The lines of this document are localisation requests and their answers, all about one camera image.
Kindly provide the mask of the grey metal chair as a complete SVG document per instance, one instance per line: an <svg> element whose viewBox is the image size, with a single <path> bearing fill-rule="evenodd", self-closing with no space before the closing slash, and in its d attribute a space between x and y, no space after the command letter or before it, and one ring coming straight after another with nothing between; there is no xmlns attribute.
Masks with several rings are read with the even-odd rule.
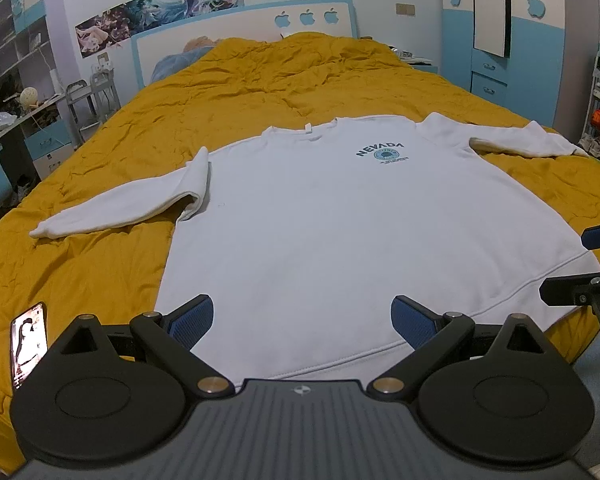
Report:
<svg viewBox="0 0 600 480"><path fill-rule="evenodd" d="M83 144L90 133L94 133L120 110L114 70L98 68L89 80L80 79L69 84L65 100L79 144Z"/></svg>

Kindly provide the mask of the wall bookshelf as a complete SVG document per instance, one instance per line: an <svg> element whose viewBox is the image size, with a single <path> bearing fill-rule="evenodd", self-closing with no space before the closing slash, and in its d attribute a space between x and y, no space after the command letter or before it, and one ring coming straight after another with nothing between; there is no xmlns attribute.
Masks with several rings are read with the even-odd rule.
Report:
<svg viewBox="0 0 600 480"><path fill-rule="evenodd" d="M0 112L19 114L27 88L41 102L56 96L55 68L46 0L0 0Z"/></svg>

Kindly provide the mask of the beige wall switch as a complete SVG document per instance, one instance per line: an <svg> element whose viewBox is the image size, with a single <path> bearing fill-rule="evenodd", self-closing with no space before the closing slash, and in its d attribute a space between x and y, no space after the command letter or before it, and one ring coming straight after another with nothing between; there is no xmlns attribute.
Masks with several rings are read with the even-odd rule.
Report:
<svg viewBox="0 0 600 480"><path fill-rule="evenodd" d="M414 16L416 8L411 3L397 3L396 4L396 15Z"/></svg>

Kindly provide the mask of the hanging white black panel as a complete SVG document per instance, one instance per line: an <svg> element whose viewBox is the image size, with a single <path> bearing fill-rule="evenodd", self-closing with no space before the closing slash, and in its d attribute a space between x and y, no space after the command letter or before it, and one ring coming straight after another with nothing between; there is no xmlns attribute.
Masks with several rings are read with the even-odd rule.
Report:
<svg viewBox="0 0 600 480"><path fill-rule="evenodd" d="M475 48L508 58L511 21L512 0L474 0Z"/></svg>

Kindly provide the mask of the bedside nightstand with items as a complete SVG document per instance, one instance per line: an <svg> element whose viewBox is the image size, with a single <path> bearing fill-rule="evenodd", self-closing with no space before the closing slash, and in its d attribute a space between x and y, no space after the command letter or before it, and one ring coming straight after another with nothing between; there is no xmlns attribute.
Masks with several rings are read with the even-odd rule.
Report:
<svg viewBox="0 0 600 480"><path fill-rule="evenodd" d="M415 56L413 53L404 51L402 49L399 49L398 47L390 46L389 49L398 57L398 59L402 63L413 67L415 70L420 70L421 72L433 74L436 74L438 72L438 66L434 65L434 62L432 62L429 58Z"/></svg>

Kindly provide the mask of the round white lamp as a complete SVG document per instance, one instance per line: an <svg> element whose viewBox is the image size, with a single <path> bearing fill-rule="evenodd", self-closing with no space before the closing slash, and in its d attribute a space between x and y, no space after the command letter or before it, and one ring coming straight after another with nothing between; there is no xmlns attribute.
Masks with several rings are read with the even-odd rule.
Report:
<svg viewBox="0 0 600 480"><path fill-rule="evenodd" d="M24 88L19 96L20 105L24 110L33 110L38 107L38 90L34 87Z"/></svg>

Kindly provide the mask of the white blue apple headboard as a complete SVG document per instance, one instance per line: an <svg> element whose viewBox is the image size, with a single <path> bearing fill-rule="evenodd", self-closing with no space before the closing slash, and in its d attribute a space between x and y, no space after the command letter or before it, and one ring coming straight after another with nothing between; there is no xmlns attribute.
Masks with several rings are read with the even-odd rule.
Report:
<svg viewBox="0 0 600 480"><path fill-rule="evenodd" d="M356 38L358 21L352 0L287 0L238 6L141 32L131 39L136 82L141 89L148 86L157 63L180 52L196 37L273 42L297 32Z"/></svg>

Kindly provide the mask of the mustard yellow bed quilt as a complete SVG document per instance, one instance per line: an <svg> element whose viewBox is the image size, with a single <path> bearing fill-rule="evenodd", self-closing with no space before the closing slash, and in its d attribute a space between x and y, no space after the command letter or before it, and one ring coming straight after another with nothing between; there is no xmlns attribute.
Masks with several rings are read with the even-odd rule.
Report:
<svg viewBox="0 0 600 480"><path fill-rule="evenodd" d="M421 122L434 113L495 128L532 122L414 70L375 41L308 32L272 44L224 39L193 65L138 92L0 220L0 471L11 474L24 462L9 417L12 320L42 302L47 336L55 339L83 313L124 324L157 311L185 205L177 202L130 226L61 238L34 237L42 221L125 183L170 174L200 150L216 151L268 128L301 130L384 115ZM552 207L580 237L600 224L600 161L569 142L583 153L580 162L490 148L479 155ZM542 330L573 361L598 323L587 308L562 309L565 315Z"/></svg>

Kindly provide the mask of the anime wall poster strip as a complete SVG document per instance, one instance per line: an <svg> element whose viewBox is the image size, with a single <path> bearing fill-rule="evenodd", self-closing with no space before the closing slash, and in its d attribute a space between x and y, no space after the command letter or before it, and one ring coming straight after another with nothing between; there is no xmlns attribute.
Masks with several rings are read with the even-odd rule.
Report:
<svg viewBox="0 0 600 480"><path fill-rule="evenodd" d="M245 0L129 0L77 24L76 43L88 58L141 32L244 5Z"/></svg>

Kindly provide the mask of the smartphone with lit screen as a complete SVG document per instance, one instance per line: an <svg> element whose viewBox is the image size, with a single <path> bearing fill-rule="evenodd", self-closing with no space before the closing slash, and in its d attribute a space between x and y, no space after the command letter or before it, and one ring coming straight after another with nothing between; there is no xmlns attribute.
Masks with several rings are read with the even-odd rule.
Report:
<svg viewBox="0 0 600 480"><path fill-rule="evenodd" d="M20 388L46 351L46 307L38 302L10 323L12 388Z"/></svg>

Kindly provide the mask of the white Nevada sweatshirt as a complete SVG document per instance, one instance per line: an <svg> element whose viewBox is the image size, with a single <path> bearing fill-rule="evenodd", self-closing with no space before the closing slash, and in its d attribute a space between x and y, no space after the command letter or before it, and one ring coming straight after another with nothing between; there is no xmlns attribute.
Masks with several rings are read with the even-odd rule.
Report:
<svg viewBox="0 0 600 480"><path fill-rule="evenodd" d="M183 202L155 308L211 298L196 356L235 385L368 382L411 350L391 325L396 296L480 323L521 312L545 330L565 310L544 304L542 281L600 270L577 232L480 148L584 157L535 122L495 128L434 113L272 127L61 211L33 236L130 226Z"/></svg>

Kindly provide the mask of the blue white wardrobe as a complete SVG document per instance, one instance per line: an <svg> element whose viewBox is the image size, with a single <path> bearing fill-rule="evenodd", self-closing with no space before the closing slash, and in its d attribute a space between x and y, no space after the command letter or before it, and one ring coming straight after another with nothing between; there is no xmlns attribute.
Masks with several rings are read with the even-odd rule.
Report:
<svg viewBox="0 0 600 480"><path fill-rule="evenodd" d="M442 0L443 77L579 140L600 46L600 0L512 0L508 58L477 50L474 37L474 0Z"/></svg>

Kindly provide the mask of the blue white desk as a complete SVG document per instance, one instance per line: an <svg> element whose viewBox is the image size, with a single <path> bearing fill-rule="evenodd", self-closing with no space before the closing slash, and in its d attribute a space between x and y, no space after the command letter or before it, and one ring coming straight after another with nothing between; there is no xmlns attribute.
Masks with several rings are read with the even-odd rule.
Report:
<svg viewBox="0 0 600 480"><path fill-rule="evenodd" d="M64 99L53 96L0 131L0 209L20 180L38 183L73 154L69 127L57 109Z"/></svg>

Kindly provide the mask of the blue pillow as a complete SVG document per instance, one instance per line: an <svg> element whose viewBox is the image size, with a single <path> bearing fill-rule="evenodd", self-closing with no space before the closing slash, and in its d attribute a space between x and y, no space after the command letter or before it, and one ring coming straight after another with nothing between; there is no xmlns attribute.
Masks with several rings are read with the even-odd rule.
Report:
<svg viewBox="0 0 600 480"><path fill-rule="evenodd" d="M191 66L209 53L221 40L212 40L201 36L189 40L181 53L167 55L160 60L152 71L150 82L157 82L170 77L184 68Z"/></svg>

